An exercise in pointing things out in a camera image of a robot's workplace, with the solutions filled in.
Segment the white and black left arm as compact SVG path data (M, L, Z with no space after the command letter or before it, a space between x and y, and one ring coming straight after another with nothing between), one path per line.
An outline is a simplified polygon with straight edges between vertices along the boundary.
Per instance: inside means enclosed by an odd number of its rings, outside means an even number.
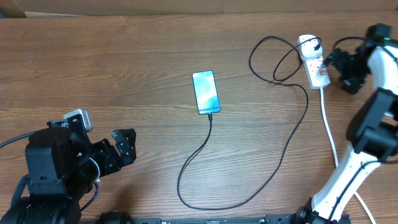
M98 191L101 177L136 160L136 132L117 129L92 143L79 116L49 121L29 135L25 158L29 173L14 191L1 223L78 223L81 198Z

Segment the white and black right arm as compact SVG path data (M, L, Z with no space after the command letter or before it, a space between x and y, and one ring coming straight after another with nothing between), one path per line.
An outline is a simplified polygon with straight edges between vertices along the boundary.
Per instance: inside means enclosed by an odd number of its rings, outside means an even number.
M311 89L330 83L326 68L332 65L344 91L356 94L371 75L374 92L351 120L348 147L328 182L282 223L350 223L343 214L346 204L372 171L397 154L397 125L383 121L385 116L397 119L397 41L390 35L388 25L370 26L355 54L333 47L326 58L315 36L298 38Z

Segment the Samsung Galaxy smartphone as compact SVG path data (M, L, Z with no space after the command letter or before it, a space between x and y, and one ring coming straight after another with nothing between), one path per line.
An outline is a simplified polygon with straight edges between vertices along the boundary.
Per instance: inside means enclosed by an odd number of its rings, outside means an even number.
M212 70L192 74L198 114L213 114L221 111L220 101Z

